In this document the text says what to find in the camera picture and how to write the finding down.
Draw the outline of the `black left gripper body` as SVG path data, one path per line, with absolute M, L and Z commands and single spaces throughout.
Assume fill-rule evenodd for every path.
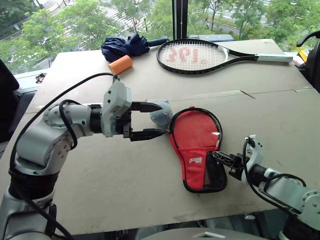
M 124 138 L 132 136 L 131 105 L 131 102 L 121 105 L 115 112 L 115 134 L 123 135 Z

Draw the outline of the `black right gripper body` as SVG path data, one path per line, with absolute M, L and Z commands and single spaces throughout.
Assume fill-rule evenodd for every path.
M 236 155 L 230 154 L 229 157 L 231 158 L 232 163 L 228 174 L 235 179 L 241 179 L 244 171 L 243 155 L 237 153 Z

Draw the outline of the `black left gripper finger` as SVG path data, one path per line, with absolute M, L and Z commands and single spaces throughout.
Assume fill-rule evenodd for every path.
M 138 111 L 140 113 L 152 113 L 162 109 L 158 104 L 145 101 L 133 101 L 130 106 L 131 111 Z
M 131 142 L 135 141 L 147 141 L 157 137 L 160 137 L 167 133 L 166 129 L 160 128 L 146 128 L 142 131 L 131 131 L 129 134 L 129 139 Z

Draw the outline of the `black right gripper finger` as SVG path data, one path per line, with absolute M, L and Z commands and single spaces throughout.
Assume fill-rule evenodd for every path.
M 233 167 L 235 160 L 230 155 L 221 151 L 213 151 L 211 154 L 217 162 L 229 168 Z

